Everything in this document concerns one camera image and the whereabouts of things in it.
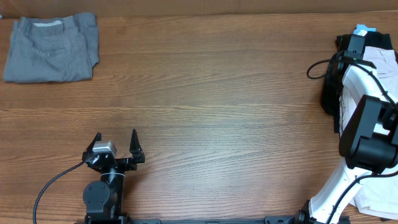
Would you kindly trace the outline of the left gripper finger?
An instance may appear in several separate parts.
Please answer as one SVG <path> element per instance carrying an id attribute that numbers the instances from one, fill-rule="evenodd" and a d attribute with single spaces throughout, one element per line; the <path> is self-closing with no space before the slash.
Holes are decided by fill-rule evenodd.
<path id="1" fill-rule="evenodd" d="M 135 164 L 145 163 L 145 154 L 139 143 L 137 131 L 133 129 L 129 152 L 132 154 L 132 159 Z"/>
<path id="2" fill-rule="evenodd" d="M 88 147 L 86 148 L 85 152 L 90 153 L 93 151 L 93 147 L 95 145 L 96 142 L 101 141 L 102 140 L 102 135 L 100 132 L 96 133 L 96 136 L 94 137 L 94 139 L 92 140 L 92 142 L 88 145 Z"/>

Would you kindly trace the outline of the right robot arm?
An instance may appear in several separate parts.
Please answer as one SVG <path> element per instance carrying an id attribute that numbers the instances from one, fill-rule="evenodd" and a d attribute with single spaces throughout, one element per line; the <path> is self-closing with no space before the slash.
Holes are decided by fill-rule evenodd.
<path id="1" fill-rule="evenodd" d="M 397 176 L 397 57 L 389 34 L 359 30 L 336 38 L 321 96 L 340 135 L 341 159 L 292 223 L 349 223 L 341 216 L 373 179 Z"/>

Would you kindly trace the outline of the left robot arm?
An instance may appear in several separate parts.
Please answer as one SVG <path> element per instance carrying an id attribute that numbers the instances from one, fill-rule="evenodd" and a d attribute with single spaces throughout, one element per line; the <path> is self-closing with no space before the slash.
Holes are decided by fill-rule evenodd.
<path id="1" fill-rule="evenodd" d="M 129 214 L 123 212 L 125 173 L 145 162 L 136 130 L 132 131 L 129 152 L 131 156 L 117 158 L 116 146 L 112 141 L 103 141 L 101 133 L 86 148 L 82 160 L 100 173 L 100 180 L 89 183 L 83 191 L 85 223 L 132 222 Z"/>

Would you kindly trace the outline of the beige shorts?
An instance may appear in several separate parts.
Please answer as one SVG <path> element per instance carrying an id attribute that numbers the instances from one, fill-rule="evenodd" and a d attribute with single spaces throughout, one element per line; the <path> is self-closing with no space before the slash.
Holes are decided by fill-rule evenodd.
<path id="1" fill-rule="evenodd" d="M 376 66 L 377 77 L 388 94 L 397 98 L 397 57 L 394 50 L 367 46 L 363 59 Z M 351 93 L 345 88 L 340 96 L 340 133 L 356 109 Z M 397 219 L 397 177 L 385 179 L 367 179 L 350 204 L 359 212 L 387 218 Z"/>

